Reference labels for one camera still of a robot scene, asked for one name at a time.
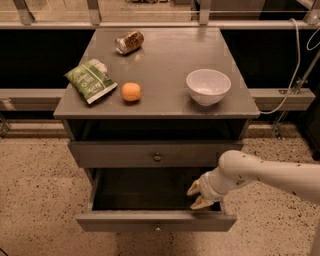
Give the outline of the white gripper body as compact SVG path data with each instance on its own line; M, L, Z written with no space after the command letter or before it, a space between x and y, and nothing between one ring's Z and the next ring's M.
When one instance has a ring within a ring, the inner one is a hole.
M218 202L226 195L221 190L221 175L216 171L209 171L199 178L199 191L202 198L209 202Z

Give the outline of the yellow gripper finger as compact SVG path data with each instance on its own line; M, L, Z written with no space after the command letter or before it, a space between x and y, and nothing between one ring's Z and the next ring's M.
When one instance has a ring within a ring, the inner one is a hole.
M198 196L195 202L190 206L192 210L200 210L213 205L214 202L204 199L202 196Z
M195 180L192 185L189 187L189 189L187 190L187 195L188 196L193 196L195 194L199 193L199 181Z

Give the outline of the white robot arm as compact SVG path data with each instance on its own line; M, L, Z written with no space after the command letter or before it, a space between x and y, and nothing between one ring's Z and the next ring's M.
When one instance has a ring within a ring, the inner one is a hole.
M267 161L238 150L224 152L218 165L202 174L186 194L196 195L192 210L221 201L230 191L258 181L305 201L320 204L320 165Z

